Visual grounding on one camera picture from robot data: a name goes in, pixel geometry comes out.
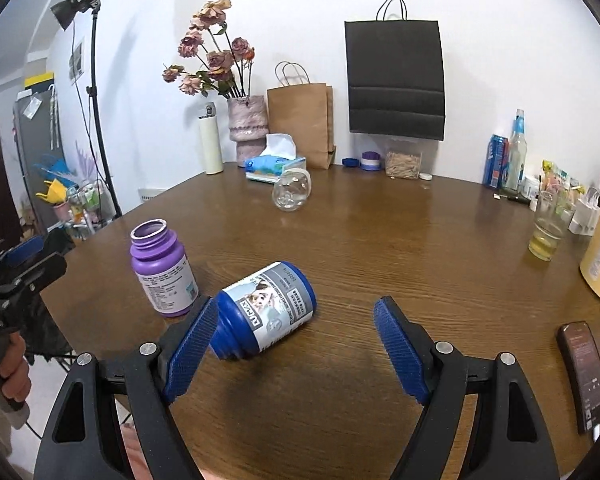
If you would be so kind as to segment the person's left hand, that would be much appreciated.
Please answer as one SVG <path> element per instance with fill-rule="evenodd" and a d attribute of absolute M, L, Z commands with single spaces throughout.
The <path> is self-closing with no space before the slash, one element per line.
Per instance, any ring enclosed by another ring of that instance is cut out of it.
<path fill-rule="evenodd" d="M 29 364 L 24 358 L 26 342 L 15 332 L 9 335 L 9 344 L 0 363 L 1 378 L 4 379 L 4 397 L 16 402 L 24 402 L 31 390 Z"/>

